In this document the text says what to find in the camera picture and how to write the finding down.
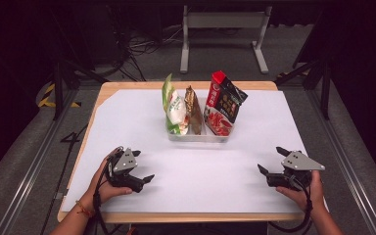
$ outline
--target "person's arm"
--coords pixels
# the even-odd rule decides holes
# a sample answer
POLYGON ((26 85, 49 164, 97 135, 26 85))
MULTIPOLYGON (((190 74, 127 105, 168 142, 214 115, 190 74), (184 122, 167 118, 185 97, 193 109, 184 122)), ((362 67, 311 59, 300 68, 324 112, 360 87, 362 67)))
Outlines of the person's arm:
MULTIPOLYGON (((90 185, 83 196, 77 201, 77 204, 69 211, 66 217, 58 224, 58 226, 51 232, 51 235, 56 234, 83 234, 84 229, 87 225, 87 221, 91 214, 94 214, 93 207, 93 194, 97 186, 97 181, 100 175, 103 173, 103 168, 107 163, 107 158, 105 158, 100 164, 99 169, 93 175, 90 185)), ((106 176, 103 176, 102 183, 106 181, 106 176)), ((109 182, 103 183, 99 189, 100 199, 102 204, 109 201, 110 198, 119 195, 131 194, 132 190, 130 188, 113 187, 109 182)))
MULTIPOLYGON (((306 209, 306 195, 304 192, 297 192, 284 187, 276 187, 276 190, 292 199, 301 208, 302 211, 306 209)), ((344 234, 337 223, 332 218, 331 214, 326 210, 323 201, 323 187, 320 180, 318 170, 312 171, 312 182, 310 183, 310 199, 312 200, 313 209, 310 212, 310 218, 316 227, 318 234, 344 234)))

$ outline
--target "snack bag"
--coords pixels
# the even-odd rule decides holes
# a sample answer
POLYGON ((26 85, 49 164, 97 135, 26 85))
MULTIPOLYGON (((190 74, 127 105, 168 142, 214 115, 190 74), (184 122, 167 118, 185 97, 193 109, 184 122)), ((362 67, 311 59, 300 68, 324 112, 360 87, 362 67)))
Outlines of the snack bag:
POLYGON ((200 104, 198 103, 197 94, 189 86, 185 92, 185 104, 187 107, 187 116, 189 117, 189 126, 196 135, 201 135, 203 126, 203 115, 201 114, 200 104))
POLYGON ((211 76, 204 121, 215 135, 228 136, 233 129, 241 104, 248 95, 237 88, 222 71, 211 76))
POLYGON ((166 113, 166 128, 171 134, 185 135, 188 132, 188 116, 185 101, 170 83, 172 74, 164 81, 163 107, 166 113))

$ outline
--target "white paper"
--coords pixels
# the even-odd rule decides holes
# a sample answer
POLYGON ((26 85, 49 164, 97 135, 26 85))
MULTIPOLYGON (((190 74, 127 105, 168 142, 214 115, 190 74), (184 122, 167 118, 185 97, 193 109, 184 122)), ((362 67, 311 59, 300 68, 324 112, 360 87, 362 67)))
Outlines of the white paper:
MULTIPOLYGON (((285 96, 281 91, 244 91, 249 97, 226 143, 169 141, 161 90, 118 91, 96 111, 62 212, 74 206, 102 159, 117 146, 142 152, 133 176, 155 177, 140 193, 113 198, 102 211, 301 212, 267 186, 258 168, 283 171, 277 146, 306 153, 285 96)), ((208 96, 208 90, 196 93, 208 96)))

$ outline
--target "human hand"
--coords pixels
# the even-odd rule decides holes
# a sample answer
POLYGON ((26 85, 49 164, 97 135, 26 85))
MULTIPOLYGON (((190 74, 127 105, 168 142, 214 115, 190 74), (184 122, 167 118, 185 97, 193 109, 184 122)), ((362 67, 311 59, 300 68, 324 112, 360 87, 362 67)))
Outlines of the human hand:
MULTIPOLYGON (((309 187, 310 199, 312 200, 313 208, 324 208, 325 205, 323 203, 323 187, 318 170, 312 171, 312 181, 309 187)), ((302 211, 306 210, 306 194, 304 191, 297 192, 295 190, 280 186, 276 187, 276 191, 295 201, 295 203, 302 211)))
POLYGON ((93 194, 96 190, 97 183, 99 181, 99 178, 101 174, 102 180, 101 180, 101 186, 99 187, 99 194, 100 194, 100 200, 101 203, 106 203, 110 200, 110 198, 115 196, 121 196, 126 194, 131 194, 132 190, 128 187, 113 187, 109 181, 107 181, 106 175, 103 172, 103 169, 105 168, 105 165, 108 163, 108 158, 113 155, 116 151, 118 151, 118 148, 111 151, 101 162, 99 168, 97 169, 96 173, 94 173, 93 178, 91 179, 90 185, 85 192, 85 196, 91 196, 93 197, 93 194))

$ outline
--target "wooden table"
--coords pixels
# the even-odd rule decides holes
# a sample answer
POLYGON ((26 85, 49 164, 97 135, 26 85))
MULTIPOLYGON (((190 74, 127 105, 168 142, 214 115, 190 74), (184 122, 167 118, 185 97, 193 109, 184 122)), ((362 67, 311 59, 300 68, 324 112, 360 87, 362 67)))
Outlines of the wooden table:
MULTIPOLYGON (((271 90, 277 91, 276 85, 271 81, 234 81, 236 86, 243 90, 271 90)), ((88 140, 89 132, 92 128, 93 121, 95 119, 96 110, 107 99, 113 96, 117 91, 121 89, 161 89, 163 82, 108 82, 105 83, 101 90, 99 97, 95 103, 93 114, 89 121, 89 126, 83 138, 83 143, 79 150, 77 160, 74 166, 73 173, 71 175, 69 188, 71 186, 72 176, 76 170, 77 164, 83 154, 88 140)), ((195 89, 209 89, 209 81, 175 81, 172 82, 176 89, 185 89, 189 85, 195 87, 195 89)), ((62 220, 67 215, 66 211, 59 211, 58 220, 62 220)), ((303 214, 301 212, 296 213, 160 213, 160 212, 144 212, 144 213, 103 213, 103 217, 108 223, 145 223, 145 222, 201 222, 201 221, 269 221, 269 220, 294 220, 301 219, 303 214)))

